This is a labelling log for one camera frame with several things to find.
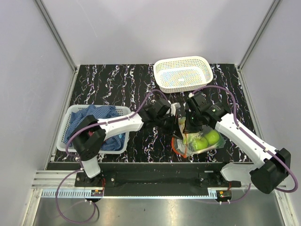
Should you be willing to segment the clear zip top bag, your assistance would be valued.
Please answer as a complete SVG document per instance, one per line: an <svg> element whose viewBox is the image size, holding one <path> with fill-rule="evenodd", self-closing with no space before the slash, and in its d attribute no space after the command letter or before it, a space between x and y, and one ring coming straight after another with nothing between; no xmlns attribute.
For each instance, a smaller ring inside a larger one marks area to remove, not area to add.
<svg viewBox="0 0 301 226"><path fill-rule="evenodd" d="M172 150L184 158L200 154L213 149L223 148L225 139L216 130L204 125L202 130L197 133L184 133L186 118L179 120L179 128L183 136L183 140L172 138Z"/></svg>

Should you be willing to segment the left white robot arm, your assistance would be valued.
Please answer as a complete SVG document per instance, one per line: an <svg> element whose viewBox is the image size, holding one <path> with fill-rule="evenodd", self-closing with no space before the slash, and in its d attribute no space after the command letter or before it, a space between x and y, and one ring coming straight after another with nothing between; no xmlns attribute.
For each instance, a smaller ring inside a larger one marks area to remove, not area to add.
<svg viewBox="0 0 301 226"><path fill-rule="evenodd" d="M158 127L163 134L182 140L176 113L179 108L179 103L171 104L163 98L146 107L140 106L136 112L116 118L97 119L92 115L87 116L68 141L79 155L81 169L86 174L85 181L91 186L100 184L102 175L97 155L104 141L115 135Z"/></svg>

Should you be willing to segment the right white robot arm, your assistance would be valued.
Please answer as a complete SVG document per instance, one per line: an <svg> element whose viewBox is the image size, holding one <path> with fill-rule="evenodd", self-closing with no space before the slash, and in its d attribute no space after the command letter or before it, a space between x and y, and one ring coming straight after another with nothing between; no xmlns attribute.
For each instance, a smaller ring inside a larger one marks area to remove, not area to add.
<svg viewBox="0 0 301 226"><path fill-rule="evenodd" d="M252 164L227 163L214 174L214 182L225 186L230 181L252 183L259 191L270 194L288 176L291 154L267 144L242 123L235 121L229 107L221 102L212 104L200 94L190 94L186 100L186 118L189 130L209 126L236 144Z"/></svg>

